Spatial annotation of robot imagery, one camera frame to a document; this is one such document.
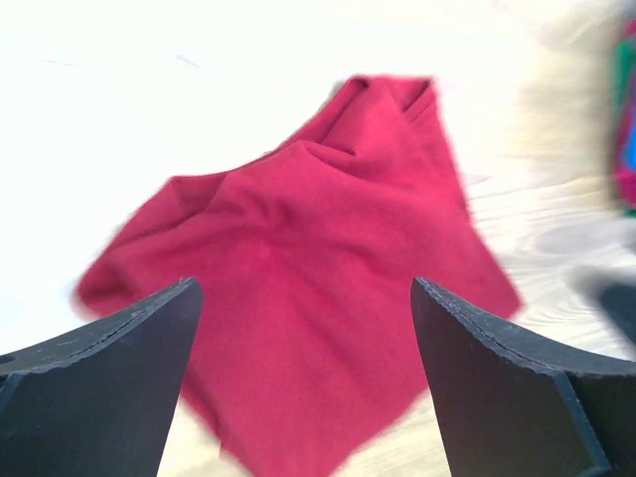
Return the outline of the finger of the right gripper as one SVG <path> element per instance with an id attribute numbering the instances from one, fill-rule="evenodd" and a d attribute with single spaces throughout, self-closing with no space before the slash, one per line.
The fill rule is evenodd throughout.
<path id="1" fill-rule="evenodd" d="M 609 271 L 590 271 L 579 279 L 581 293 L 635 346 L 635 279 Z"/>

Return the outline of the pink folded t shirt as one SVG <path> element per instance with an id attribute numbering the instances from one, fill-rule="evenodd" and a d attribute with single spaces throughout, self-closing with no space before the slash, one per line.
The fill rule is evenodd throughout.
<path id="1" fill-rule="evenodd" d="M 613 172 L 618 196 L 627 209 L 635 209 L 635 155 L 623 150 L 619 153 Z"/>

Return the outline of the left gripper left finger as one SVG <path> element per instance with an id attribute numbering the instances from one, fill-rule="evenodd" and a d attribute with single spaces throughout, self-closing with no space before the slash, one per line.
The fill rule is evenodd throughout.
<path id="1" fill-rule="evenodd" d="M 3 355 L 2 475 L 156 475 L 202 307 L 189 278 Z"/>

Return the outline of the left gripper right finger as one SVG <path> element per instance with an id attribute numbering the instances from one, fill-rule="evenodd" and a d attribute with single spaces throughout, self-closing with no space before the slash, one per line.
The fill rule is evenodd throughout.
<path id="1" fill-rule="evenodd" d="M 417 344 L 455 476 L 631 476 L 635 365 L 411 286 Z"/>

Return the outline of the red t shirt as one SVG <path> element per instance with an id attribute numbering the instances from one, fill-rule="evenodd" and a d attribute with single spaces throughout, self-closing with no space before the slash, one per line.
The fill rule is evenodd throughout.
<path id="1" fill-rule="evenodd" d="M 415 277 L 521 307 L 423 78 L 350 78 L 269 154 L 170 179 L 76 294 L 106 316 L 186 277 L 205 300 L 183 396 L 255 476 L 332 474 L 425 390 Z"/>

